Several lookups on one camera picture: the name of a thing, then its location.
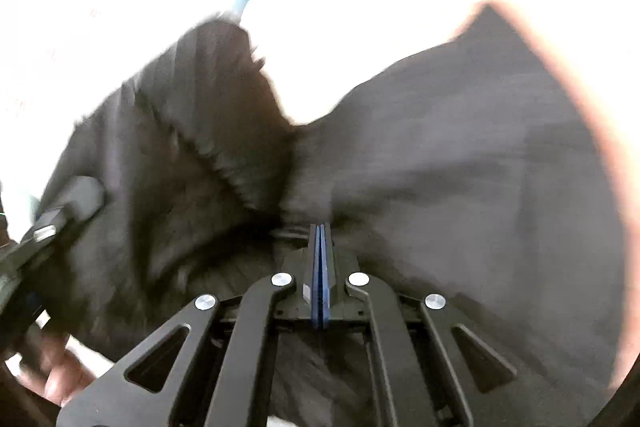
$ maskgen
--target triangular cutout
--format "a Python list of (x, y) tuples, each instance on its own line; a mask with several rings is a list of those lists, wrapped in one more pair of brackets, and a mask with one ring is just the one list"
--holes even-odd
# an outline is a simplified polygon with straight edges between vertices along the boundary
[(148, 355), (131, 366), (125, 372), (125, 378), (152, 393), (160, 393), (188, 334), (187, 326), (175, 330), (162, 343), (154, 346)]
[(480, 393), (488, 393), (515, 380), (518, 374), (516, 368), (473, 331), (466, 326), (456, 325), (451, 328), (451, 333)]

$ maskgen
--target black jacket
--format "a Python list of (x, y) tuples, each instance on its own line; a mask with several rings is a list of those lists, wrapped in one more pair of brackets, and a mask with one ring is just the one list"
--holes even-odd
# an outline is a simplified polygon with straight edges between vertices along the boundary
[[(78, 174), (98, 178), (108, 204), (38, 286), (110, 359), (194, 296), (228, 298), (272, 273), (287, 248), (275, 227), (331, 221), (365, 271), (409, 295), (455, 296), (585, 418), (606, 401), (622, 226), (577, 111), (491, 8), (297, 128), (245, 32), (204, 23), (77, 127), (41, 210)], [(368, 378), (353, 339), (290, 336), (273, 413), (370, 425)]]

